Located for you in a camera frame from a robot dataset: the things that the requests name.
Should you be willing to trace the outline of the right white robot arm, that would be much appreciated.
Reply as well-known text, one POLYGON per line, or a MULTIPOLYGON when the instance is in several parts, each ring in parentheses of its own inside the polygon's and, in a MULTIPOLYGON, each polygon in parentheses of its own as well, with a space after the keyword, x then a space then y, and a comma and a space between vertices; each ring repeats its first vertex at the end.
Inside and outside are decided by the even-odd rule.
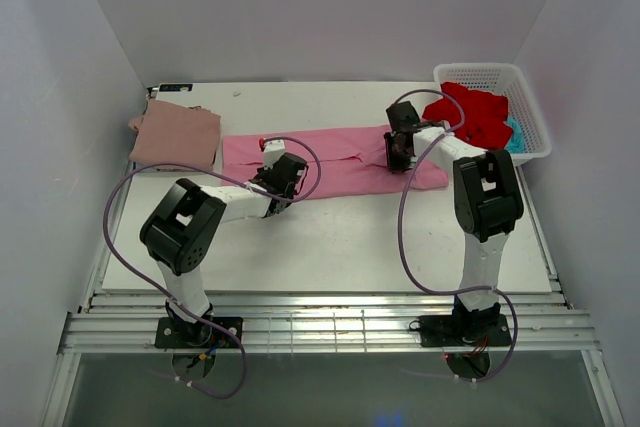
POLYGON ((464 232, 463 273, 452 313, 418 318, 421 345, 509 345, 496 289, 504 247, 524 213, 511 155, 504 149, 472 146, 442 122, 423 122, 408 101, 392 104, 386 114, 391 128, 384 135, 388 169, 415 174, 422 159, 444 170, 453 187, 455 218, 464 232))

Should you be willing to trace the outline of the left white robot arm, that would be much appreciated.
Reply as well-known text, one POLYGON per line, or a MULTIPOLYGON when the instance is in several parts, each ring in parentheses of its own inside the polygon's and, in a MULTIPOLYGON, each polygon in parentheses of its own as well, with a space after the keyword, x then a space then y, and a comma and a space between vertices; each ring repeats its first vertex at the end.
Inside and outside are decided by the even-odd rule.
POLYGON ((297 194, 297 184, 307 170, 303 158, 283 153, 271 165, 259 168, 245 187, 205 188, 182 178, 147 218, 139 238, 160 268, 172 296, 167 313, 188 345, 201 346, 212 334, 212 323, 204 316, 212 307, 200 265, 218 227, 281 213, 297 194), (191 312, 185 314, 182 307, 191 312))

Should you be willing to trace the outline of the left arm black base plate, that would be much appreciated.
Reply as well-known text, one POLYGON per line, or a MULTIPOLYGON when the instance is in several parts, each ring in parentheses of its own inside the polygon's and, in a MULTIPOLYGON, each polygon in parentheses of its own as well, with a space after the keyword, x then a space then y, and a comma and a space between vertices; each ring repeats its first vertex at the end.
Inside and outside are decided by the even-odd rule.
POLYGON ((162 317, 157 324, 154 347, 157 349, 236 348, 231 337, 200 322, 190 323, 180 317, 162 317))

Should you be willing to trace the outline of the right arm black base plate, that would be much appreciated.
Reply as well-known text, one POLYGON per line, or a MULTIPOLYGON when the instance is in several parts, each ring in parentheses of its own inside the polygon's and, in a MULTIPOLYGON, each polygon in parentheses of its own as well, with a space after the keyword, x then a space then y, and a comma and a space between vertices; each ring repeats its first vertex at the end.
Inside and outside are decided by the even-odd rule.
POLYGON ((512 336, 500 305, 469 311, 456 300, 449 315, 422 315, 409 323, 422 347, 508 347, 512 336))

